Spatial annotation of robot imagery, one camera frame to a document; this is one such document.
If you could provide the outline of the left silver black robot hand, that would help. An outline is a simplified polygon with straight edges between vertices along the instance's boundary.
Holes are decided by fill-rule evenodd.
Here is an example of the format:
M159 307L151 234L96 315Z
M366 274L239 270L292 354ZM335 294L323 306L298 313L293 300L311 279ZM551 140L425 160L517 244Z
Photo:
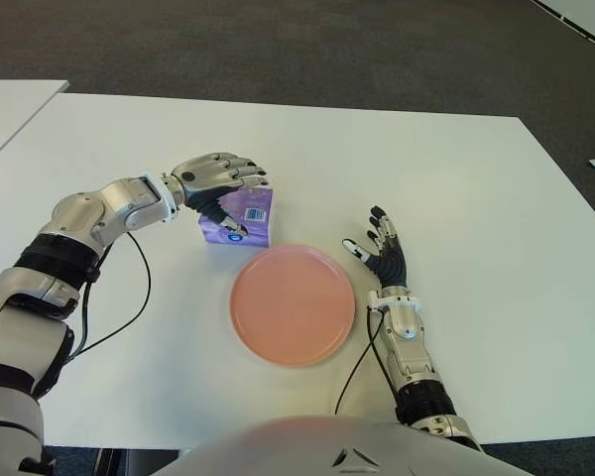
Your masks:
M223 209L220 198L241 189L268 185L266 175L251 159L210 153L176 166L164 183L176 206L184 205L231 233L247 236L247 228Z

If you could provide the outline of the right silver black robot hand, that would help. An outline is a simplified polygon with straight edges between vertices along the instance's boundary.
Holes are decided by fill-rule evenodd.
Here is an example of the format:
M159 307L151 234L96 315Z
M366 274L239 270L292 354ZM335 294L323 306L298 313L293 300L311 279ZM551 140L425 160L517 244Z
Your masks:
M374 244L376 253L369 252L349 238L342 240L343 247L363 263L383 289L406 288L407 263L394 222L379 206L370 209L369 222L372 228L366 231L366 235Z

